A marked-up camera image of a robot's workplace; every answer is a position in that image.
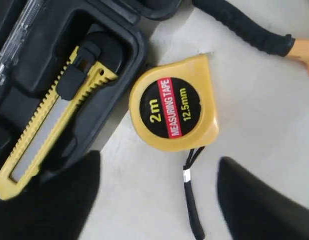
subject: black lanyard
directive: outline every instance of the black lanyard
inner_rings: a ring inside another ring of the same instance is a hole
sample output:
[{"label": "black lanyard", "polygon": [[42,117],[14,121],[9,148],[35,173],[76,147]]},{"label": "black lanyard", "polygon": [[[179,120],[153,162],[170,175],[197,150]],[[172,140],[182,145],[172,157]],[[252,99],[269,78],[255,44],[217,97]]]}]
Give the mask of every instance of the black lanyard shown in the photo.
[{"label": "black lanyard", "polygon": [[193,188],[191,184],[191,172],[190,168],[197,160],[198,156],[205,149],[205,147],[198,148],[197,151],[194,149],[190,150],[189,156],[183,166],[183,182],[185,190],[186,205],[188,208],[189,222],[196,240],[204,240],[206,238],[205,232],[201,225],[198,211],[196,207],[195,196],[193,193]]}]

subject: black circular label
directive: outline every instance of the black circular label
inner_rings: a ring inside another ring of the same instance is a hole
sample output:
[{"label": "black circular label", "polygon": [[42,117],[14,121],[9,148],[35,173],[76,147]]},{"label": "black circular label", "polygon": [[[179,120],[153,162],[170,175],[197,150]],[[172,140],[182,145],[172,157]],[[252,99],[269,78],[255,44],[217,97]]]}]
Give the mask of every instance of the black circular label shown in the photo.
[{"label": "black circular label", "polygon": [[165,77],[145,90],[139,110],[143,123],[153,134],[177,139],[196,127],[201,105],[197,91],[188,82]]}]

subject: red label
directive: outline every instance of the red label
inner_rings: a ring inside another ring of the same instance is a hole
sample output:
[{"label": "red label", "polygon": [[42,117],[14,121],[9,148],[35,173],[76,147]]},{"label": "red label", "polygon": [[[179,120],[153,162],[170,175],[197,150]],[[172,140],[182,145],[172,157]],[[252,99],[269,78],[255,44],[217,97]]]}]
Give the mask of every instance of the red label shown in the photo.
[{"label": "red label", "polygon": [[170,77],[162,78],[157,81],[159,86],[161,103],[163,106],[166,128],[170,139],[177,139],[183,136],[174,86]]}]

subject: black tool case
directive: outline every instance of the black tool case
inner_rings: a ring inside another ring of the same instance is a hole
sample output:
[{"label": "black tool case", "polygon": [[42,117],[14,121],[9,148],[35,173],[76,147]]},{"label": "black tool case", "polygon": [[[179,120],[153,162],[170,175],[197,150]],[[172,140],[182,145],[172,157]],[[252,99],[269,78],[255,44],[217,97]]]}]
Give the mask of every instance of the black tool case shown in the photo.
[{"label": "black tool case", "polygon": [[[83,103],[31,183],[40,184],[83,157],[144,66],[148,43],[136,27],[141,16],[166,20],[177,11],[180,2],[47,0],[24,43],[17,65],[0,88],[0,169],[72,51],[88,33],[101,31],[124,45],[124,69],[118,80],[98,88]],[[0,0],[0,49],[25,3],[25,0]]]}]

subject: black rubber grip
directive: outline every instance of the black rubber grip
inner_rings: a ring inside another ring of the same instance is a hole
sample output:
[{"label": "black rubber grip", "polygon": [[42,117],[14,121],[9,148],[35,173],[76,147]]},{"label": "black rubber grip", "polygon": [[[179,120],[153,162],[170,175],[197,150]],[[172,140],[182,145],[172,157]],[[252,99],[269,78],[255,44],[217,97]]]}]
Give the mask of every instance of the black rubber grip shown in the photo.
[{"label": "black rubber grip", "polygon": [[195,7],[223,23],[245,42],[262,52],[286,57],[295,44],[295,39],[290,34],[281,36],[264,29],[225,0],[192,0],[192,2]]},{"label": "black rubber grip", "polygon": [[196,240],[204,240],[206,238],[206,235],[198,216],[191,181],[184,183],[184,190],[185,190],[186,205],[188,207],[189,221],[193,235]]}]

